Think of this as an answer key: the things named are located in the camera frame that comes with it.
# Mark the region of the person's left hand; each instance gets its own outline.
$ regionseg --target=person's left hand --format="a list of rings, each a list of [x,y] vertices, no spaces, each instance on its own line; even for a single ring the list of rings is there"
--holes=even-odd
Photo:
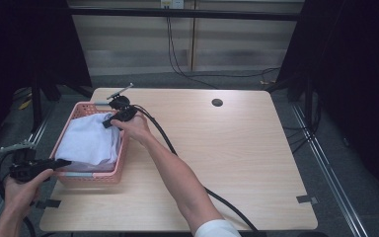
[[[30,212],[30,204],[39,197],[39,185],[53,174],[47,169],[27,183],[19,183],[8,177],[5,180],[5,208],[9,208],[20,217],[26,217]]]

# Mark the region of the hand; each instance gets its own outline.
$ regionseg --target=hand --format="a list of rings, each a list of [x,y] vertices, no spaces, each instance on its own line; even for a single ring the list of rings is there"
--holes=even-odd
[[[39,198],[39,185],[53,174],[47,169],[27,183],[19,183],[8,177],[5,180],[5,208],[11,209],[19,217],[26,217],[30,212],[30,204]]]
[[[143,143],[144,139],[151,135],[147,119],[141,112],[137,114],[130,121],[119,121],[117,119],[111,120],[111,124],[120,127],[131,138]]]

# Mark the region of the wooden table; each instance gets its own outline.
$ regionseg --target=wooden table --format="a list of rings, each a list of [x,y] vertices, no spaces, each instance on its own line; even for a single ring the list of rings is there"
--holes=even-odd
[[[118,90],[97,89],[91,100],[106,102]],[[201,182],[258,229],[317,227],[311,203],[296,198],[307,194],[269,93],[129,89],[123,95],[149,111]],[[213,106],[214,99],[223,105]],[[45,210],[44,231],[189,231],[148,152],[134,140],[118,185],[72,188],[57,182],[51,198],[61,205]],[[249,230],[228,207],[213,202],[237,229]]]

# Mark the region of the white sleeve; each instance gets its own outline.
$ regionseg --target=white sleeve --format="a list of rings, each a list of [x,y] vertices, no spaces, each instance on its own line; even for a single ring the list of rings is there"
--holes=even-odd
[[[195,232],[195,237],[240,237],[233,225],[224,219],[210,220],[203,223]]]

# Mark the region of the white towel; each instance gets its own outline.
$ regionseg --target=white towel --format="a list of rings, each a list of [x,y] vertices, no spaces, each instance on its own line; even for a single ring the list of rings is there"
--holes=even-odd
[[[119,130],[104,128],[113,114],[94,114],[73,119],[66,128],[55,159],[72,161],[70,171],[105,172],[114,169],[119,148]]]

